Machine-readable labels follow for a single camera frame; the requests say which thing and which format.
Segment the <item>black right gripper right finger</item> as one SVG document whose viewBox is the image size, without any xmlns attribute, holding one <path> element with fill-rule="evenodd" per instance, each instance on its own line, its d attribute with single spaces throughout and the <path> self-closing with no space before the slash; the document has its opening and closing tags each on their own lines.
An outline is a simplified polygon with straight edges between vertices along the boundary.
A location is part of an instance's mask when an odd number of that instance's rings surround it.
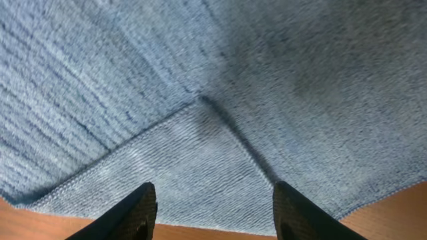
<svg viewBox="0 0 427 240">
<path fill-rule="evenodd" d="M 275 183 L 272 199 L 278 240 L 366 240 L 284 181 Z"/>
</svg>

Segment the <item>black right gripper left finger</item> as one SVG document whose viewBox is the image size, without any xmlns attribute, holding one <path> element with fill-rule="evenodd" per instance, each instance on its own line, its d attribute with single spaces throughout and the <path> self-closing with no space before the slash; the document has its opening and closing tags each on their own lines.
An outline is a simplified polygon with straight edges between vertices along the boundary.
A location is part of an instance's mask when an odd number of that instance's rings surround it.
<svg viewBox="0 0 427 240">
<path fill-rule="evenodd" d="M 152 240 L 156 216 L 155 186 L 147 182 L 67 240 Z"/>
</svg>

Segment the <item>blue microfiber cloth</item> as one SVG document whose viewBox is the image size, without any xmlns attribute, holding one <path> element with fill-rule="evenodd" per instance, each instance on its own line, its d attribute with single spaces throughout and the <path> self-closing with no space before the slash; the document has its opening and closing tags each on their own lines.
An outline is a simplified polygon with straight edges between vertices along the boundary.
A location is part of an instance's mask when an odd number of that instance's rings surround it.
<svg viewBox="0 0 427 240">
<path fill-rule="evenodd" d="M 425 1 L 1 2 L 1 196 L 272 235 L 283 180 L 336 219 L 426 180 Z"/>
</svg>

